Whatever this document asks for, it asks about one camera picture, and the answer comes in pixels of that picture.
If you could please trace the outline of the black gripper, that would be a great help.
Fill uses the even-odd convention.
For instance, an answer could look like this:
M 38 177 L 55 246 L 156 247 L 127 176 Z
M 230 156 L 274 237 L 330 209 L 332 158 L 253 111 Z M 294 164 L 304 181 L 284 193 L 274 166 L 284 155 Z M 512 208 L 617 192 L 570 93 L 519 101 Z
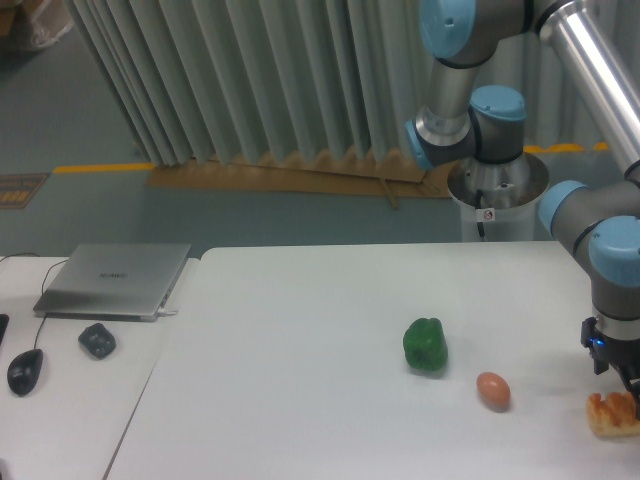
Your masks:
M 639 399 L 639 340 L 621 340 L 607 336 L 597 327 L 595 317 L 582 322 L 581 345 L 589 350 L 594 362 L 594 374 L 613 368 L 631 395 L 635 417 L 640 416 Z

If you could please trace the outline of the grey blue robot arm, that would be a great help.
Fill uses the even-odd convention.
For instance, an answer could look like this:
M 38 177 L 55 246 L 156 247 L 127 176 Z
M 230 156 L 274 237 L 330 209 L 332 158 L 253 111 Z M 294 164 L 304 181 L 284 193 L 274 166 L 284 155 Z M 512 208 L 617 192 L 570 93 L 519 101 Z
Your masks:
M 417 164 L 461 161 L 450 188 L 476 209 L 536 201 L 544 228 L 587 273 L 593 314 L 581 327 L 596 373 L 617 371 L 639 394 L 639 90 L 603 33 L 594 1 L 423 1 L 419 31 L 434 57 L 431 94 L 405 125 Z M 516 90 L 479 87 L 479 68 L 507 39 L 533 33 L 555 52 L 623 174 L 614 186 L 576 181 L 533 191 L 527 118 Z

